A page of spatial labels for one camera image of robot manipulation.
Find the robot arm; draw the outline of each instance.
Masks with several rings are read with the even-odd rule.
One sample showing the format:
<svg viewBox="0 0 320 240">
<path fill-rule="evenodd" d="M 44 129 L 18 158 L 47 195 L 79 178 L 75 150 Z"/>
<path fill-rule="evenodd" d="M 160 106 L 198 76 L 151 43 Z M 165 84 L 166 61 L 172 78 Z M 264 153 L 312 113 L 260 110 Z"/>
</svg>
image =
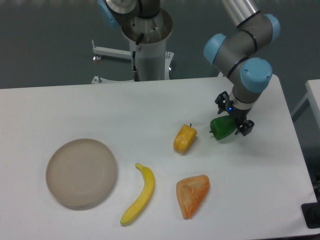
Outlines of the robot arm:
<svg viewBox="0 0 320 240">
<path fill-rule="evenodd" d="M 98 5 L 102 16 L 112 27 L 135 17 L 150 19 L 160 11 L 160 0 L 98 0 Z"/>
<path fill-rule="evenodd" d="M 247 114 L 266 89 L 273 71 L 263 59 L 249 58 L 280 34 L 279 21 L 272 15 L 262 15 L 253 0 L 223 0 L 223 5 L 238 32 L 231 37 L 219 33 L 205 45 L 203 54 L 232 83 L 230 94 L 221 93 L 215 103 L 218 114 L 226 111 L 237 122 L 237 132 L 246 136 L 254 122 Z"/>
</svg>

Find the toy vegetable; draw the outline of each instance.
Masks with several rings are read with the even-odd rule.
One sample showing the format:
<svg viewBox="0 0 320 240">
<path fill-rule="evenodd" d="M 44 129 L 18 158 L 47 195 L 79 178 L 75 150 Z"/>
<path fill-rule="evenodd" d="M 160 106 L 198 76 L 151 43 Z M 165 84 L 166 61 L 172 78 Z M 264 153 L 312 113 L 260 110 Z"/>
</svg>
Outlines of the toy vegetable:
<svg viewBox="0 0 320 240">
<path fill-rule="evenodd" d="M 237 129 L 237 122 L 232 116 L 221 116 L 210 122 L 210 128 L 210 133 L 213 133 L 215 139 L 221 140 L 232 134 Z"/>
<path fill-rule="evenodd" d="M 197 133 L 191 124 L 190 126 L 184 124 L 174 139 L 173 148 L 184 154 L 195 141 Z"/>
</svg>

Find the blue joint cap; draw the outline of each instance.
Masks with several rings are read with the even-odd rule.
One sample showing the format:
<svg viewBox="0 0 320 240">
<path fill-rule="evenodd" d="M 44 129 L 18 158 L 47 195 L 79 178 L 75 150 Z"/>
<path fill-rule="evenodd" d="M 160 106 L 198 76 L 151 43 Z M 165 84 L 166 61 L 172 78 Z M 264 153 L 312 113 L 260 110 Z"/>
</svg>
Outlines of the blue joint cap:
<svg viewBox="0 0 320 240">
<path fill-rule="evenodd" d="M 253 57 L 242 65 L 240 77 L 249 91 L 262 93 L 272 77 L 272 67 L 266 60 Z"/>
<path fill-rule="evenodd" d="M 222 33 L 219 33 L 210 38 L 210 40 L 204 46 L 203 55 L 210 64 L 214 64 L 216 55 L 225 39 L 226 36 Z"/>
<path fill-rule="evenodd" d="M 101 12 L 103 19 L 113 28 L 119 27 L 119 23 L 115 19 L 115 17 L 110 12 L 104 0 L 98 0 L 98 6 Z"/>
<path fill-rule="evenodd" d="M 280 27 L 280 22 L 278 21 L 278 19 L 271 15 L 271 14 L 265 14 L 265 16 L 270 20 L 271 24 L 272 24 L 272 39 L 271 41 L 275 40 L 281 31 L 281 27 Z"/>
</svg>

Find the cable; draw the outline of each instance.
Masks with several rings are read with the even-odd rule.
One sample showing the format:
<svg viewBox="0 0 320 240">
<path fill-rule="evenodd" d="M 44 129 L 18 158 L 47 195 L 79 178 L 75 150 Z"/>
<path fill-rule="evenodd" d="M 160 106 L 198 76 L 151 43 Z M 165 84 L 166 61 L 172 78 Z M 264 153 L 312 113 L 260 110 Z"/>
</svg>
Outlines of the cable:
<svg viewBox="0 0 320 240">
<path fill-rule="evenodd" d="M 133 71 L 136 72 L 137 68 L 136 68 L 136 51 L 138 50 L 138 46 L 141 43 L 142 39 L 144 38 L 144 34 L 140 33 L 140 36 L 138 38 L 138 40 L 135 42 L 135 47 L 134 50 L 132 51 L 132 68 Z"/>
</svg>

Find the metal stand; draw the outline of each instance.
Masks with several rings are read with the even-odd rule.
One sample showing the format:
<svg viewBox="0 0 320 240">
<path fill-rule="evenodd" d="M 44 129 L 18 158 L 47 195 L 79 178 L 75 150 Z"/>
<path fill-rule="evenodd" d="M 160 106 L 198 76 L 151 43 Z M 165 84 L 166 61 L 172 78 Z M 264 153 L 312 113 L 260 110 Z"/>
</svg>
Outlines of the metal stand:
<svg viewBox="0 0 320 240">
<path fill-rule="evenodd" d="M 95 46 L 95 43 L 93 40 L 92 40 L 92 51 L 94 53 L 94 57 L 92 59 L 94 62 L 100 62 L 102 60 L 101 56 L 113 57 L 113 58 L 119 58 L 119 59 L 127 59 L 127 60 L 132 59 L 130 51 Z M 170 80 L 169 72 L 172 71 L 170 64 L 171 64 L 171 61 L 172 61 L 174 55 L 175 54 L 173 52 L 170 52 L 170 51 L 165 52 L 164 80 Z M 98 84 L 98 83 L 117 83 L 117 82 L 133 82 L 133 80 L 114 81 L 114 80 L 100 78 L 99 76 L 95 76 L 91 83 Z"/>
</svg>

